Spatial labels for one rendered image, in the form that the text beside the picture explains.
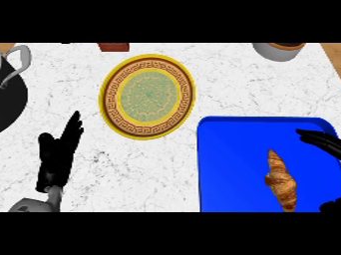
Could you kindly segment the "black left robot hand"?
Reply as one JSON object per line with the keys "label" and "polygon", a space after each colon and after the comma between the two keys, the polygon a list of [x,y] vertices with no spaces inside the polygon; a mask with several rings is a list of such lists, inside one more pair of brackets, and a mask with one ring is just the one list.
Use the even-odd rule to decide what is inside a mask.
{"label": "black left robot hand", "polygon": [[68,183],[82,132],[81,114],[73,112],[60,137],[54,138],[47,132],[38,136],[41,165],[35,190],[41,193]]}

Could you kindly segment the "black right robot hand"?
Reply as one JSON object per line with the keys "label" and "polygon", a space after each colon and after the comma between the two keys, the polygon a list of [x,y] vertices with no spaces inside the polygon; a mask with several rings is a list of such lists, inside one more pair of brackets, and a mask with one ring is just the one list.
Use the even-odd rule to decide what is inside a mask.
{"label": "black right robot hand", "polygon": [[[323,131],[297,129],[300,140],[319,147],[341,160],[341,139]],[[319,206],[322,213],[341,213],[341,197]]]}

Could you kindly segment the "brown croissant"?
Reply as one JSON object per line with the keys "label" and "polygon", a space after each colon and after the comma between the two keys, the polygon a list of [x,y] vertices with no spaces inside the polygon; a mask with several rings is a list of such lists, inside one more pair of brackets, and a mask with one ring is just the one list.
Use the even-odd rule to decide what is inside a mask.
{"label": "brown croissant", "polygon": [[264,184],[275,195],[282,211],[292,212],[297,203],[297,183],[288,173],[283,160],[273,149],[267,151],[267,166],[269,171],[264,175]]}

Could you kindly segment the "blue plastic tray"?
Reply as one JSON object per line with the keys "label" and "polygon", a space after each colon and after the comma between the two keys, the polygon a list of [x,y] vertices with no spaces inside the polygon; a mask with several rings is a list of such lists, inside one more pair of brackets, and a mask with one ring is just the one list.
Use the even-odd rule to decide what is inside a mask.
{"label": "blue plastic tray", "polygon": [[267,153],[275,151],[295,180],[295,210],[316,212],[341,197],[341,161],[304,143],[298,129],[335,132],[320,118],[207,117],[196,127],[199,210],[278,212],[264,184]]}

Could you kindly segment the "yellow patterned plate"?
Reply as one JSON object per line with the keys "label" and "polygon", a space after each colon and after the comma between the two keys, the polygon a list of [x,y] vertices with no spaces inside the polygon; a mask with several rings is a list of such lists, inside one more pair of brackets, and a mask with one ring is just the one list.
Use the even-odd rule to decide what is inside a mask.
{"label": "yellow patterned plate", "polygon": [[119,135],[153,139],[180,127],[193,100],[193,79],[181,63],[165,55],[143,54],[124,60],[106,75],[100,114]]}

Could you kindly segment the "grey cup with brown rim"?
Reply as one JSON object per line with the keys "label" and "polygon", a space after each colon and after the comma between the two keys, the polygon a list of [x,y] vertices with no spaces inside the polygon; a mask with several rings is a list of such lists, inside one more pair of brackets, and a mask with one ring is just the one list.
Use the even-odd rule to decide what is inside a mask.
{"label": "grey cup with brown rim", "polygon": [[304,47],[304,43],[254,43],[258,55],[275,62],[292,60]]}

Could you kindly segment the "reddish brown block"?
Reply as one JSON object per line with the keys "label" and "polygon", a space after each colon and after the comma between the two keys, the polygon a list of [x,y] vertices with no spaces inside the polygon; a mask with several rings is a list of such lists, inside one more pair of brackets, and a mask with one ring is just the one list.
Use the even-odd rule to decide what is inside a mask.
{"label": "reddish brown block", "polygon": [[99,48],[102,52],[127,52],[130,50],[128,43],[100,43]]}

